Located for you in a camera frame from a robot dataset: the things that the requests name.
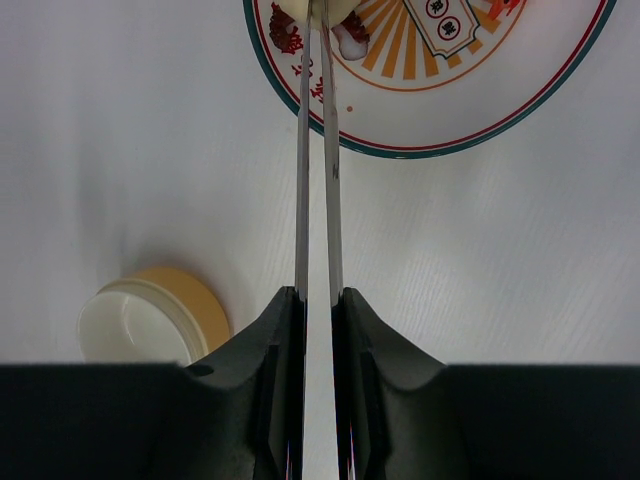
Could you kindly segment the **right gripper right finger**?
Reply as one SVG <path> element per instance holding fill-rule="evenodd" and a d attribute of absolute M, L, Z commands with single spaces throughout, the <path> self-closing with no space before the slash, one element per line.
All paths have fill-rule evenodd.
<path fill-rule="evenodd" d="M 447 478 L 443 364 L 355 288 L 339 295 L 331 329 L 339 478 Z"/>

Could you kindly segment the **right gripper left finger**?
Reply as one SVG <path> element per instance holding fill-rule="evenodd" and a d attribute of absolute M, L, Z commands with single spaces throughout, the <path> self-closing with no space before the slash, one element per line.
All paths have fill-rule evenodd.
<path fill-rule="evenodd" d="M 304 307 L 294 288 L 280 288 L 248 327 L 188 366 L 204 390 L 191 407 L 187 478 L 301 478 Z"/>

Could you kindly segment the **round beige lunch box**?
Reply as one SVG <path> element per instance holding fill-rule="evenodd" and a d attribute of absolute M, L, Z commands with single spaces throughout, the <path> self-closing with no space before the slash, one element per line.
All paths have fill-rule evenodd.
<path fill-rule="evenodd" d="M 105 285 L 85 303 L 77 322 L 82 355 L 94 363 L 187 366 L 231 336 L 213 291 L 173 267 L 144 269 Z"/>

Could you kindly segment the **metal food tongs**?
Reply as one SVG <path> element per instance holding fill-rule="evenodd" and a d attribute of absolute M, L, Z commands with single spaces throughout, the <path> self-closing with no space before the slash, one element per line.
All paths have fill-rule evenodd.
<path fill-rule="evenodd" d="M 331 309 L 343 292 L 340 146 L 331 30 L 327 7 L 319 30 L 302 26 L 297 138 L 294 285 L 309 319 L 304 445 L 306 479 L 338 474 Z"/>

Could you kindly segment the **dark red meat piece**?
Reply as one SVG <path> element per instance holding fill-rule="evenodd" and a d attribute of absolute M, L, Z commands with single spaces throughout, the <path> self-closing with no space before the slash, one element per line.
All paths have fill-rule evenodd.
<path fill-rule="evenodd" d="M 276 2 L 271 3 L 269 19 L 269 37 L 277 49 L 283 53 L 293 54 L 302 48 L 300 30 L 305 23 L 296 22 L 285 14 Z M 362 59 L 368 53 L 370 36 L 355 10 L 340 24 L 330 28 L 338 42 L 340 55 L 347 61 Z"/>

